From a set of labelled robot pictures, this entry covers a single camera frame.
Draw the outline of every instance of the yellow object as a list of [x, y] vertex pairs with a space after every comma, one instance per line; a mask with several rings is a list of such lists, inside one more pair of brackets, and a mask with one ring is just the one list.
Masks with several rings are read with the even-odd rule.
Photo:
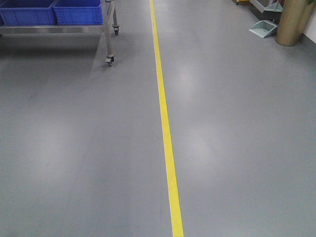
[[154, 0], [150, 0], [150, 8], [151, 8], [151, 17], [152, 17], [152, 25], [153, 25], [156, 70], [157, 70], [158, 90], [159, 90], [159, 103], [160, 103], [160, 113], [161, 113], [161, 123], [162, 123], [162, 133], [163, 133], [164, 155], [165, 155], [165, 160], [166, 160], [172, 233], [173, 233], [173, 237], [184, 237], [177, 176], [176, 176], [176, 169], [175, 169], [175, 163], [174, 163], [174, 157], [173, 157], [173, 148], [172, 148], [170, 125], [169, 125], [167, 101], [166, 101], [166, 94], [164, 90]]
[[236, 3], [236, 5], [239, 5], [240, 2], [247, 2], [249, 0], [233, 0], [233, 2]]

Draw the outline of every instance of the blue plastic crate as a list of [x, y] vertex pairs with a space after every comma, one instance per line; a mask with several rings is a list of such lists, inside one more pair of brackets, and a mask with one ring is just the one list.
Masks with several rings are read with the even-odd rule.
[[58, 25], [102, 25], [100, 0], [59, 0], [54, 6]]
[[2, 18], [1, 18], [1, 15], [0, 15], [0, 26], [3, 25], [3, 21], [2, 21]]
[[0, 5], [0, 15], [8, 26], [55, 25], [55, 0], [7, 0]]

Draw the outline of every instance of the gray floor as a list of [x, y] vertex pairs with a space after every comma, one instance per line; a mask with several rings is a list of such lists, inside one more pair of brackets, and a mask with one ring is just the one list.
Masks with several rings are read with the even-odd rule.
[[315, 236], [316, 56], [231, 0], [156, 5], [186, 236]]
[[[315, 55], [155, 4], [185, 235], [314, 237]], [[112, 68], [99, 35], [0, 39], [0, 237], [172, 236], [149, 1], [117, 5]]]

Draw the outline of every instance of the cart wheel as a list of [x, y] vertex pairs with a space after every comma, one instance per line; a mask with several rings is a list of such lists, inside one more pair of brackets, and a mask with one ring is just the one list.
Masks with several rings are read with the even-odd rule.
[[114, 26], [113, 25], [112, 27], [113, 27], [115, 35], [118, 36], [119, 35], [119, 26], [117, 26], [117, 25]]
[[111, 67], [114, 63], [114, 57], [107, 57], [105, 61], [107, 62], [108, 66]]

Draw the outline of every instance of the stainless steel cart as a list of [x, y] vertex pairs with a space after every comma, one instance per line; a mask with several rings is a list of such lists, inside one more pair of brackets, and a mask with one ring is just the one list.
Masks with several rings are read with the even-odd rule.
[[113, 27], [115, 35], [119, 34], [119, 24], [115, 8], [115, 0], [102, 0], [103, 25], [88, 26], [0, 26], [0, 36], [4, 34], [50, 34], [50, 33], [104, 33], [107, 53], [106, 63], [114, 63], [114, 51], [111, 43], [110, 28]]

